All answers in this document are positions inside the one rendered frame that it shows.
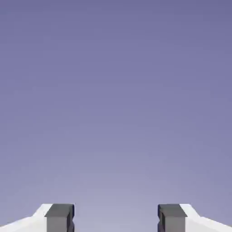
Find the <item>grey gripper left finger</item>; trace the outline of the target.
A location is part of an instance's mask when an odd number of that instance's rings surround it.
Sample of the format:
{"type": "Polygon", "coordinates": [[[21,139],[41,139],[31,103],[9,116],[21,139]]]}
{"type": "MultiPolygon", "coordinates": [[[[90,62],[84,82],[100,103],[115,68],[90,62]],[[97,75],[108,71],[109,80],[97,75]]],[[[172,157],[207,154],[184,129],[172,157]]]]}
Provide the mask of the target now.
{"type": "Polygon", "coordinates": [[[74,204],[43,203],[30,216],[0,226],[0,232],[75,232],[74,204]]]}

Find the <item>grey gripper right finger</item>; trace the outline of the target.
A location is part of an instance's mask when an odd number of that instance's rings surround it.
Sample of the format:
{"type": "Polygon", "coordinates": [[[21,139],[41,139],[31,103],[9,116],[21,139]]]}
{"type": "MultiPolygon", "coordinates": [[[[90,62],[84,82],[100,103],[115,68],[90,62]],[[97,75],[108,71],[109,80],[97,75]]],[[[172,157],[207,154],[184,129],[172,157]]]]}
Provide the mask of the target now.
{"type": "Polygon", "coordinates": [[[159,204],[157,232],[232,232],[232,227],[200,216],[190,204],[159,204]]]}

